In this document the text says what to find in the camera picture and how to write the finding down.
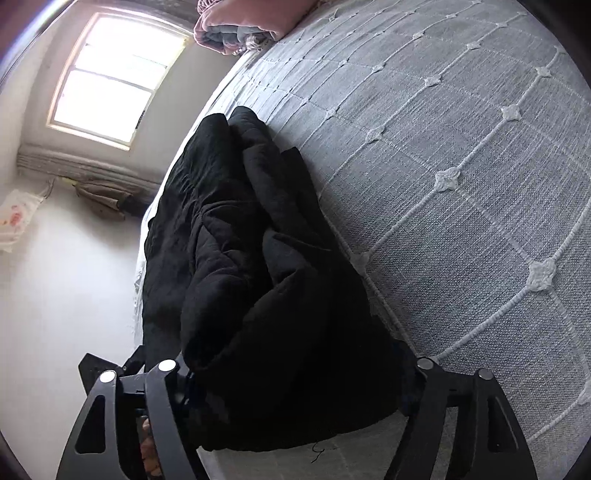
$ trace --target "pink blanket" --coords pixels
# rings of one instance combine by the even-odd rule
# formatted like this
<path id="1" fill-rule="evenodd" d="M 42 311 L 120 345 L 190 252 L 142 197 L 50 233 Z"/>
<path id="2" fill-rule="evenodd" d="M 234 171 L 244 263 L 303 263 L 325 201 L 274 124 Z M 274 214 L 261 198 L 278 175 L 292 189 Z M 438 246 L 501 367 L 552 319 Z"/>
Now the pink blanket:
<path id="1" fill-rule="evenodd" d="M 195 25 L 196 40 L 209 27 L 237 25 L 268 31 L 273 40 L 285 37 L 318 0 L 222 0 L 205 9 Z"/>

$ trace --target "white wall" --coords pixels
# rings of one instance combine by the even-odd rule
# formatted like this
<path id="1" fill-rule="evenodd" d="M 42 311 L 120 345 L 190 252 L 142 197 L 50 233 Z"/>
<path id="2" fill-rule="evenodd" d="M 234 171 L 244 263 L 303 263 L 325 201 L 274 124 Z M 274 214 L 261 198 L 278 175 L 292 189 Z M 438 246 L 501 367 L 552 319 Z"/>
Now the white wall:
<path id="1" fill-rule="evenodd" d="M 82 29 L 96 11 L 96 6 L 79 3 L 64 15 L 63 26 L 31 92 L 22 141 L 146 172 L 146 178 L 154 175 L 161 178 L 199 112 L 236 58 L 224 57 L 191 42 L 157 90 L 130 151 L 51 129 L 46 122 L 59 77 Z"/>
<path id="2" fill-rule="evenodd" d="M 0 189 L 14 179 L 29 93 L 56 31 L 50 28 L 29 47 L 0 90 Z"/>
<path id="3" fill-rule="evenodd" d="M 85 400 L 84 354 L 122 364 L 134 350 L 139 222 L 101 220 L 69 188 L 0 252 L 0 430 L 33 480 L 56 477 Z"/>

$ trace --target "bright window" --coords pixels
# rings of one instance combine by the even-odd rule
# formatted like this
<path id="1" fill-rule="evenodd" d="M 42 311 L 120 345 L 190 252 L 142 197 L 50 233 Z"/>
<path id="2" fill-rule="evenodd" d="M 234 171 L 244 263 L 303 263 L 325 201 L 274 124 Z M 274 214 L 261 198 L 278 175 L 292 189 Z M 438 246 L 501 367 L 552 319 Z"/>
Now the bright window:
<path id="1" fill-rule="evenodd" d="M 129 148 L 186 38 L 143 18 L 96 14 L 58 86 L 49 125 Z"/>

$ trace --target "bed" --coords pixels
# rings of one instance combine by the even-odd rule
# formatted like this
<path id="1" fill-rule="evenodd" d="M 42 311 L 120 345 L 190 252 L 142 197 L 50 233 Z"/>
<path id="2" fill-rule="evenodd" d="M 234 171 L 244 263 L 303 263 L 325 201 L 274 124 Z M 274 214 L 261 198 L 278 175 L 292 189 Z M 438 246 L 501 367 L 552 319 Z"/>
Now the bed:
<path id="1" fill-rule="evenodd" d="M 242 57 L 187 139 L 237 105 L 300 149 L 392 334 L 493 370 L 540 480 L 563 478 L 591 434 L 591 90 L 560 43 L 514 0 L 324 2 Z M 202 456 L 212 479 L 381 479 L 404 421 Z M 452 437 L 453 412 L 433 478 Z"/>

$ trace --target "folded black garment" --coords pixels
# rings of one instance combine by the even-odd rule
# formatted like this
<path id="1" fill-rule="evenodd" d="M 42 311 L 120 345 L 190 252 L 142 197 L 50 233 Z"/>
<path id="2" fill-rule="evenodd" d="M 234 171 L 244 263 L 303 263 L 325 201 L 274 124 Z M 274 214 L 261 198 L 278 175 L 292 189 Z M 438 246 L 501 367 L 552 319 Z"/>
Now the folded black garment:
<path id="1" fill-rule="evenodd" d="M 182 351 L 198 445 L 288 448 L 398 408 L 412 356 L 371 316 L 300 153 L 280 153 L 250 109 L 199 125 L 145 253 L 147 368 Z"/>

